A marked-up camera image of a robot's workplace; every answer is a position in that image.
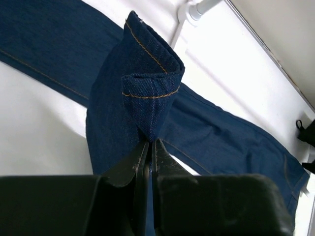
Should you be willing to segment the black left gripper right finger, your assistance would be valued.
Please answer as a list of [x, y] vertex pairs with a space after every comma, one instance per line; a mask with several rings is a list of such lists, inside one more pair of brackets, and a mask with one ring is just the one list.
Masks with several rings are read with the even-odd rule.
[[162, 140], [157, 139], [153, 143], [152, 150], [152, 178], [153, 179], [203, 179], [202, 176], [194, 176], [185, 170], [168, 153]]

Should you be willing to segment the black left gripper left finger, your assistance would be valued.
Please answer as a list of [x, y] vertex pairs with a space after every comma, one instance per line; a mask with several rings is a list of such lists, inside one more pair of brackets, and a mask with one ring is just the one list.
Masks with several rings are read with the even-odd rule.
[[146, 186], [149, 179], [148, 149], [148, 142], [139, 142], [127, 157], [101, 177], [106, 183], [118, 188], [129, 185], [133, 180]]

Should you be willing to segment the dark blue denim trousers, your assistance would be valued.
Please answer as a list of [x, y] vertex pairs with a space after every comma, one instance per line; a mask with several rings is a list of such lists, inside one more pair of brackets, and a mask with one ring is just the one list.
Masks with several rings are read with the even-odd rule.
[[[87, 107], [93, 174], [3, 177], [3, 236], [291, 236], [302, 164], [260, 127], [182, 83], [185, 66], [132, 11], [123, 28], [80, 0], [3, 0], [0, 59]], [[155, 140], [203, 179], [153, 179]], [[149, 143], [147, 185], [103, 173]]]

